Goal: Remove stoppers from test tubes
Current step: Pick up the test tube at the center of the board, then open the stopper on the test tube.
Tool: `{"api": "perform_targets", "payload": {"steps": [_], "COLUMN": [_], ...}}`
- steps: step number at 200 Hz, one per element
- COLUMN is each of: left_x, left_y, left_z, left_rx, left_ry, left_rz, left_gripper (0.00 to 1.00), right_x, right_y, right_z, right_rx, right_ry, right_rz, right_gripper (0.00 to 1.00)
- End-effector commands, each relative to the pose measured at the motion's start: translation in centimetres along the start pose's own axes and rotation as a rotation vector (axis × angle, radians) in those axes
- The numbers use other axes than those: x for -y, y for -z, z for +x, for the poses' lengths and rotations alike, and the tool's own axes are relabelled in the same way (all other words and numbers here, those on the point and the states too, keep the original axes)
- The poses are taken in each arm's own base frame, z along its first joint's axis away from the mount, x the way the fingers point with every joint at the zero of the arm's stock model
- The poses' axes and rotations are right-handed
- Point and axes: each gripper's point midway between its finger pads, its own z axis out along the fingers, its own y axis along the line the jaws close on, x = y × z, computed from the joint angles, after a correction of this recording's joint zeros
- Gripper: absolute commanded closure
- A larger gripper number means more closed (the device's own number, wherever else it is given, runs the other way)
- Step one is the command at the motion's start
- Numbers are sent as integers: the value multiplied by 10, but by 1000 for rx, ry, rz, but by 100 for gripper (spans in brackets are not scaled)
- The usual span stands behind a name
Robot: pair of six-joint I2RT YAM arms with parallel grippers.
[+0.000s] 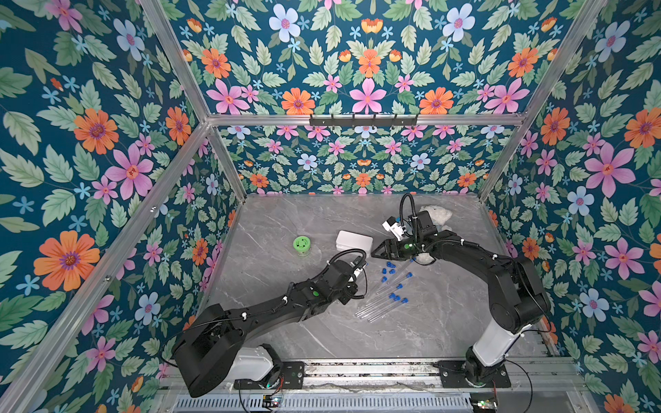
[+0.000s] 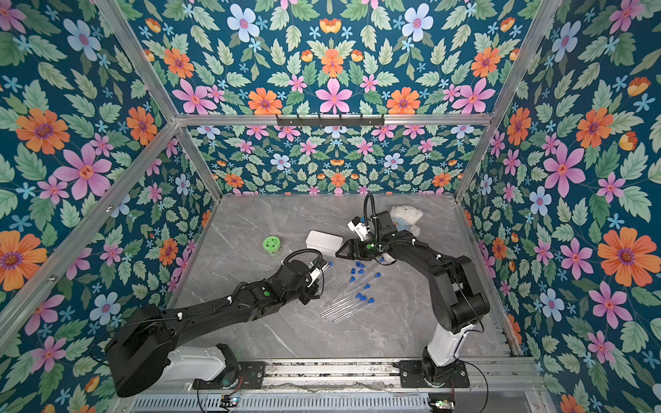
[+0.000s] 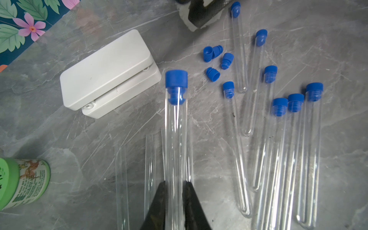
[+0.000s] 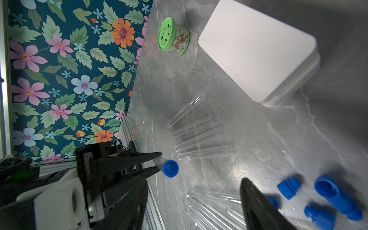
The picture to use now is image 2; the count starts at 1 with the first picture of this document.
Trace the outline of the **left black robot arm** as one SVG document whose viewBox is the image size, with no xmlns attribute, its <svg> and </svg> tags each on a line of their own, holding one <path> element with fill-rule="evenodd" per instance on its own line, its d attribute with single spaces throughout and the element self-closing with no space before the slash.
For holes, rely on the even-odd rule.
<svg viewBox="0 0 661 413">
<path fill-rule="evenodd" d="M 311 263 L 287 256 L 271 277 L 241 282 L 227 296 L 160 310 L 155 305 L 139 308 L 120 327 L 105 347 L 107 363 L 120 398 L 130 398 L 160 381 L 235 380 L 236 358 L 225 344 L 209 349 L 189 347 L 189 342 L 231 325 L 244 324 L 278 313 L 299 301 L 306 305 L 324 292 L 330 263 L 322 253 L 310 250 Z"/>
</svg>

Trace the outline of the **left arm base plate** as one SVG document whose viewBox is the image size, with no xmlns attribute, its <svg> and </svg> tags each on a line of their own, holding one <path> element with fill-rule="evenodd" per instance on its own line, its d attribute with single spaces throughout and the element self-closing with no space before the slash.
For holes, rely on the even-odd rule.
<svg viewBox="0 0 661 413">
<path fill-rule="evenodd" d="M 195 390 L 234 391 L 260 389 L 265 377 L 266 363 L 263 361 L 240 361 L 225 368 L 210 381 L 195 380 Z"/>
</svg>

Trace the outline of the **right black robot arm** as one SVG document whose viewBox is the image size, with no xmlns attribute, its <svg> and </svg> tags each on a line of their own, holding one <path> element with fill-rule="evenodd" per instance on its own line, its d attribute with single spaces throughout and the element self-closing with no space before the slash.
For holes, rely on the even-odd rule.
<svg viewBox="0 0 661 413">
<path fill-rule="evenodd" d="M 420 373 L 430 385 L 442 385 L 459 373 L 461 346 L 469 334 L 484 331 L 482 318 L 490 311 L 475 265 L 467 256 L 442 254 L 411 232 L 399 230 L 388 212 L 368 221 L 356 217 L 349 222 L 357 237 L 345 241 L 335 257 L 362 262 L 389 257 L 427 279 L 437 328 L 423 350 Z"/>
</svg>

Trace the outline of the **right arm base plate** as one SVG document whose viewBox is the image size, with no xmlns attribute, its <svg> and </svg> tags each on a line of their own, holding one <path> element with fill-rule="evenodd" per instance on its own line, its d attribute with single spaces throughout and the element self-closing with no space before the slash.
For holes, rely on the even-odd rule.
<svg viewBox="0 0 661 413">
<path fill-rule="evenodd" d="M 431 360 L 397 361 L 400 385 L 403 388 L 464 389 L 470 387 L 466 364 L 453 361 L 448 366 L 436 366 Z"/>
</svg>

